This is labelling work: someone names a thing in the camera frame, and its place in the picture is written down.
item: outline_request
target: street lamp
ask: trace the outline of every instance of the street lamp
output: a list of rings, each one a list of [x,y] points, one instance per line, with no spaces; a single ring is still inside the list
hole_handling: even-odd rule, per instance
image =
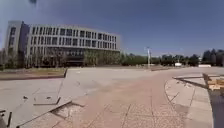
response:
[[[150,53],[150,48],[146,47],[145,48],[147,50],[147,55],[148,55],[148,69],[150,69],[150,59],[151,59],[151,53]]]

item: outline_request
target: stone tile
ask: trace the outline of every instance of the stone tile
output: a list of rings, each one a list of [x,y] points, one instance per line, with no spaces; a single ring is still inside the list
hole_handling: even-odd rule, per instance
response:
[[[151,102],[134,102],[131,104],[129,114],[152,116]]]
[[[182,91],[172,100],[172,103],[190,107],[193,94],[193,87],[184,87]]]
[[[192,100],[191,107],[199,108],[203,110],[209,110],[209,111],[212,110],[210,102],[208,103],[208,102],[200,102],[200,101]]]
[[[205,122],[186,119],[185,128],[213,128],[213,125]]]
[[[73,128],[73,125],[72,125],[72,122],[61,121],[57,125],[55,125],[53,128]]]
[[[90,127],[95,128],[122,128],[125,115],[119,113],[103,112]]]
[[[208,110],[202,110],[197,108],[190,108],[189,112],[187,114],[187,118],[199,121],[199,122],[205,122],[205,123],[213,123],[213,114],[212,111]]]
[[[112,113],[127,113],[128,107],[130,106],[129,103],[125,103],[122,101],[113,101],[108,107],[106,108],[107,111]]]
[[[168,99],[169,99],[170,101],[172,101],[173,98],[174,98],[174,96],[169,96],[169,95],[168,95]]]
[[[171,105],[153,106],[152,110],[154,116],[178,116]]]
[[[181,117],[187,116],[189,107],[179,105],[179,104],[173,104],[173,108]]]
[[[154,128],[154,125],[153,117],[128,115],[123,128]]]
[[[183,128],[184,122],[180,117],[156,117],[155,128]]]
[[[46,113],[37,119],[20,126],[20,128],[52,128],[62,120],[62,118],[52,113]]]
[[[202,96],[197,94],[194,94],[193,100],[200,101],[200,102],[207,102],[207,103],[210,102],[209,96]]]

